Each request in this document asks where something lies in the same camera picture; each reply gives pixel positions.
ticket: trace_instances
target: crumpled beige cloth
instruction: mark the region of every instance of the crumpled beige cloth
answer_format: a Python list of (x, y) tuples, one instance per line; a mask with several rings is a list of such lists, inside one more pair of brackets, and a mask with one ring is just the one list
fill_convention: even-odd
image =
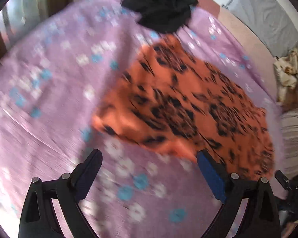
[(298, 89), (298, 50), (294, 48), (290, 50), (287, 57), (276, 58), (274, 66), (278, 79), (278, 104), (282, 106), (290, 103), (298, 104), (298, 95), (296, 95), (296, 89)]

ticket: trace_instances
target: metal screw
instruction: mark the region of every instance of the metal screw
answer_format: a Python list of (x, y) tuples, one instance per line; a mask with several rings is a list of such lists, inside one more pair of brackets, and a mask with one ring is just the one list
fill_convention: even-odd
[(62, 174), (62, 179), (63, 179), (63, 180), (66, 180), (66, 179), (68, 179), (70, 176), (71, 176), (70, 173), (64, 173), (64, 174)]
[(231, 173), (231, 178), (237, 180), (239, 178), (237, 173)]
[(32, 178), (32, 183), (36, 183), (39, 180), (39, 177), (33, 177)]
[(262, 181), (263, 183), (268, 183), (268, 180), (267, 180), (266, 177), (262, 177), (262, 178), (261, 178), (261, 181)]

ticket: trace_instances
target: striped fabric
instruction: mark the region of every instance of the striped fabric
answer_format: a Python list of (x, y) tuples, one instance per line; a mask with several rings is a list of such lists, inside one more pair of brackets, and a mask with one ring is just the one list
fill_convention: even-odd
[(281, 116), (285, 145), (285, 174), (288, 178), (298, 174), (298, 108)]

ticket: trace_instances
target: orange fabric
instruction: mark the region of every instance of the orange fabric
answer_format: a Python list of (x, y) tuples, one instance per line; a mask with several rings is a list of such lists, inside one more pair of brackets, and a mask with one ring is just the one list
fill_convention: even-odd
[(196, 161), (202, 149), (242, 178), (270, 177), (265, 109), (172, 35), (145, 46), (104, 99), (93, 126), (161, 154)]

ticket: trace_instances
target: bed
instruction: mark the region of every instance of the bed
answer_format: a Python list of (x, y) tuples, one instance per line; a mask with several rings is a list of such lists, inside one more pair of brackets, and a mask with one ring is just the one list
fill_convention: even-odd
[[(80, 207), (101, 237), (199, 237), (221, 206), (197, 165), (90, 127), (94, 109), (139, 48), (160, 38), (137, 25), (137, 15), (120, 1), (76, 2), (1, 60), (0, 206), (9, 221), (0, 223), (10, 237), (17, 237), (31, 178), (45, 181), (71, 172), (94, 148), (103, 152), (103, 166)], [(204, 9), (192, 10), (178, 38), (187, 51), (215, 64), (267, 110), (275, 169), (285, 170), (281, 110), (271, 80), (273, 56), (229, 11), (212, 0), (199, 0), (199, 5)], [(274, 178), (270, 182), (275, 195), (285, 196)], [(245, 205), (229, 237), (235, 235)], [(55, 207), (64, 236), (71, 237), (60, 207)]]

